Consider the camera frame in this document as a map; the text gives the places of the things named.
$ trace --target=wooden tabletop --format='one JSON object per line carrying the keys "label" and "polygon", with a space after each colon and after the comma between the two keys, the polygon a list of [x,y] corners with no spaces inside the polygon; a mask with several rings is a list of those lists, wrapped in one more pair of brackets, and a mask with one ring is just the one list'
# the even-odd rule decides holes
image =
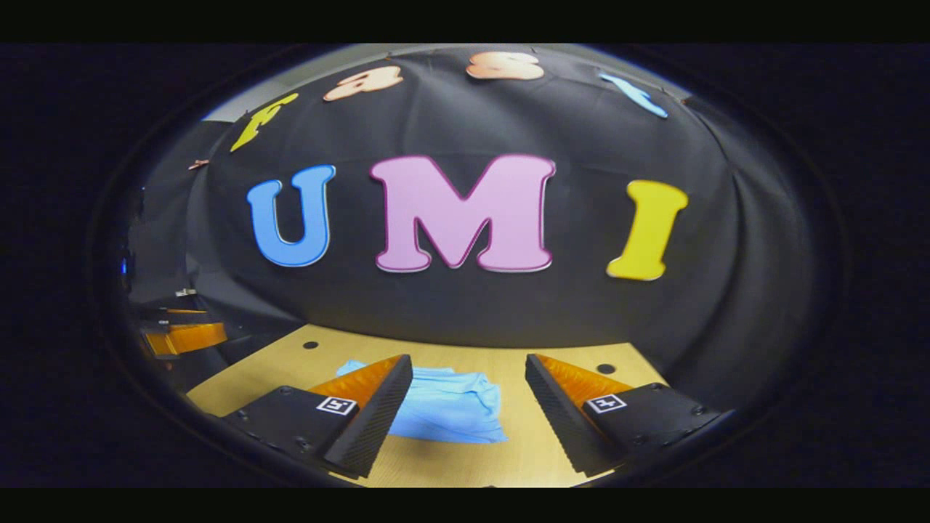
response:
{"label": "wooden tabletop", "polygon": [[[305,349],[305,342],[318,345]],[[526,384],[525,361],[531,353],[591,371],[612,365],[616,371],[609,377],[632,387],[665,383],[629,343],[559,349],[458,347],[307,325],[201,383],[188,396],[203,411],[225,416],[281,385],[309,389],[331,380],[350,359],[368,364],[408,354],[415,367],[483,372],[499,385],[500,423],[508,441],[479,445],[387,436],[368,478],[334,476],[367,487],[570,487],[588,481],[572,469]]]}

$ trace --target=blue letter u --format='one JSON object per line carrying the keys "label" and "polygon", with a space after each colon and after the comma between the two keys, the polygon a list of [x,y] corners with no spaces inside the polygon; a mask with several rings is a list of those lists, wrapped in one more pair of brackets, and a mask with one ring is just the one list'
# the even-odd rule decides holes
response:
{"label": "blue letter u", "polygon": [[303,238],[286,242],[278,232],[278,213],[274,198],[281,192],[281,182],[265,181],[252,188],[246,199],[252,206],[252,227],[261,254],[284,267],[303,267],[317,262],[329,247],[329,214],[326,211],[326,182],[336,176],[333,166],[305,168],[294,175],[291,185],[300,190],[303,210]]}

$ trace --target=letter m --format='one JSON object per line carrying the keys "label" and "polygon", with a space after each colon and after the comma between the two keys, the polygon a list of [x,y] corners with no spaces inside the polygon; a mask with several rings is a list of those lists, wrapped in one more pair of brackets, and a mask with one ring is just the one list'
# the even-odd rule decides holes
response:
{"label": "letter m", "polygon": [[478,264],[498,273],[541,271],[552,262],[542,244],[546,180],[555,164],[522,154],[499,156],[462,198],[427,156],[402,156],[371,169],[384,184],[386,248],[376,263],[392,273],[413,273],[430,266],[419,248],[417,227],[430,238],[446,265],[458,269],[478,235],[490,223],[487,248]]}

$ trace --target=blue cloth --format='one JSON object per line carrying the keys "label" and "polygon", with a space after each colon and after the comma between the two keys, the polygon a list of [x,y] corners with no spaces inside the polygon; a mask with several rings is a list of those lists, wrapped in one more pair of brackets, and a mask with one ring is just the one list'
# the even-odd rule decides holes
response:
{"label": "blue cloth", "polygon": [[[348,374],[365,364],[349,360],[336,371]],[[500,426],[500,387],[483,372],[413,368],[413,381],[388,434],[452,443],[507,441]]]}

